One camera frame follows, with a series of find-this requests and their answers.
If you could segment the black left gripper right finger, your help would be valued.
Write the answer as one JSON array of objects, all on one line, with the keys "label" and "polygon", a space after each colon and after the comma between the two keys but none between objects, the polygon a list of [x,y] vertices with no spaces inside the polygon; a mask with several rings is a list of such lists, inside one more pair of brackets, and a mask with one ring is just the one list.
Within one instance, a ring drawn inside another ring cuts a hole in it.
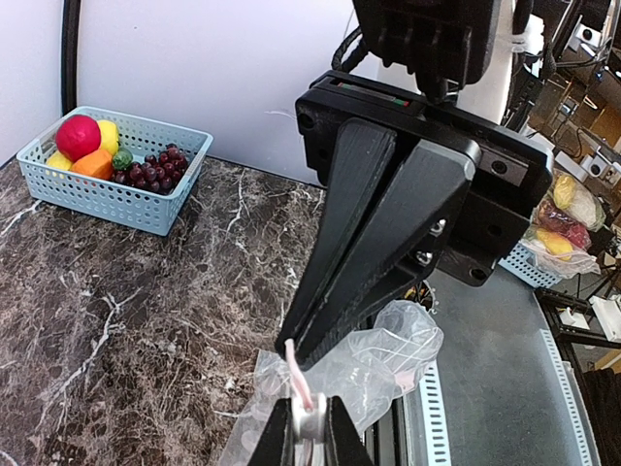
[{"label": "black left gripper right finger", "polygon": [[373,466],[339,396],[327,399],[324,417],[324,460],[327,466]]}]

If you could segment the clear zip top bag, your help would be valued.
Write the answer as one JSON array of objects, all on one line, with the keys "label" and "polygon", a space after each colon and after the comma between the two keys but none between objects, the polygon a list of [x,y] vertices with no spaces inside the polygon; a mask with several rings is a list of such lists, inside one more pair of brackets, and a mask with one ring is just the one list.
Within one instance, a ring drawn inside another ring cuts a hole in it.
[{"label": "clear zip top bag", "polygon": [[[341,397],[361,434],[395,399],[417,388],[443,338],[424,307],[393,301],[379,312],[372,329],[349,333],[305,378],[311,391]],[[274,352],[258,352],[253,381],[253,394],[234,424],[220,465],[246,465],[276,401],[291,394],[289,368]]]}]

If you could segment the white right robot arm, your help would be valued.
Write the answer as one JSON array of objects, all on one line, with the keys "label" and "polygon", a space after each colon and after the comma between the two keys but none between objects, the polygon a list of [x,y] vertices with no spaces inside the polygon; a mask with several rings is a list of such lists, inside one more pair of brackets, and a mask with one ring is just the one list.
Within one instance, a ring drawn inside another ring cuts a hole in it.
[{"label": "white right robot arm", "polygon": [[552,156],[458,109],[488,70],[497,1],[358,1],[340,47],[296,102],[326,188],[315,246],[275,343],[309,369],[435,269],[484,284],[551,185]]}]

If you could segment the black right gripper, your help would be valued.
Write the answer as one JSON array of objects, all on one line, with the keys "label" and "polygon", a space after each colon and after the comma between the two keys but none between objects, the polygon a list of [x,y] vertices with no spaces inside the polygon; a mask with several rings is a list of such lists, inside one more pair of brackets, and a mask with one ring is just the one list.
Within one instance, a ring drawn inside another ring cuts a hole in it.
[{"label": "black right gripper", "polygon": [[[328,184],[315,246],[275,342],[283,354],[285,341],[294,340],[302,367],[426,279],[438,261],[453,278],[483,285],[552,182],[545,147],[390,84],[328,71],[295,111],[307,165]],[[428,141],[373,196],[396,138],[400,157]],[[472,148],[476,171],[454,151]]]}]

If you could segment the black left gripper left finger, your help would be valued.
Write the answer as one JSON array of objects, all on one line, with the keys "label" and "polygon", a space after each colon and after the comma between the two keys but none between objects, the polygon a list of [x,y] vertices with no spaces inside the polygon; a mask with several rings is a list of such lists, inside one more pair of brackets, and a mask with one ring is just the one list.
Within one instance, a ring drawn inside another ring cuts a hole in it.
[{"label": "black left gripper left finger", "polygon": [[278,399],[248,466],[293,466],[295,434],[290,398]]}]

